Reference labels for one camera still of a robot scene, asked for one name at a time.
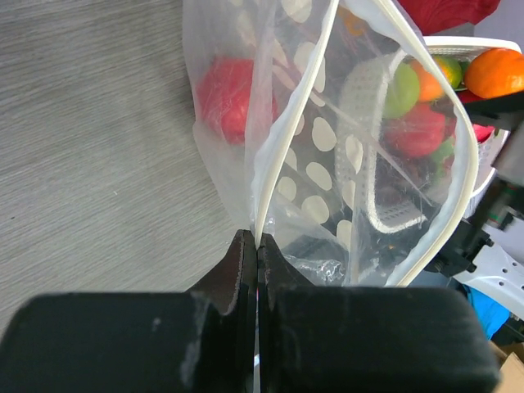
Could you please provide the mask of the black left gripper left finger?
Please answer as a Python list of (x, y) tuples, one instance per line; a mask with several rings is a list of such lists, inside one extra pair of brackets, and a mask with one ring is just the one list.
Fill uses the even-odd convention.
[(48, 293), (1, 340), (4, 392), (250, 392), (256, 250), (238, 231), (183, 292)]

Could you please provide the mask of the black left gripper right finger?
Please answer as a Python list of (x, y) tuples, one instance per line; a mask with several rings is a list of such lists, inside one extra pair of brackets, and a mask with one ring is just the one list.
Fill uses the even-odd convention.
[(492, 392), (499, 363), (459, 292), (317, 287), (260, 242), (263, 392)]

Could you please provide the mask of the clear polka dot zip bag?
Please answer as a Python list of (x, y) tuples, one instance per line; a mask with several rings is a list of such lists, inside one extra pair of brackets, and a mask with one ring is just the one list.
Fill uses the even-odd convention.
[[(397, 1), (183, 3), (192, 131), (219, 196), (256, 245), (273, 236), (284, 257), (318, 285), (406, 286), (455, 231), (381, 235), (353, 218), (343, 240), (329, 225), (342, 200), (335, 175), (337, 106), (349, 64), (337, 53), (345, 36), (365, 34), (392, 39), (439, 82), (466, 129), (455, 137), (457, 150), (469, 149), (464, 173), (477, 175), (467, 113)], [(226, 142), (201, 118), (197, 85), (217, 57), (254, 61), (243, 144)]]

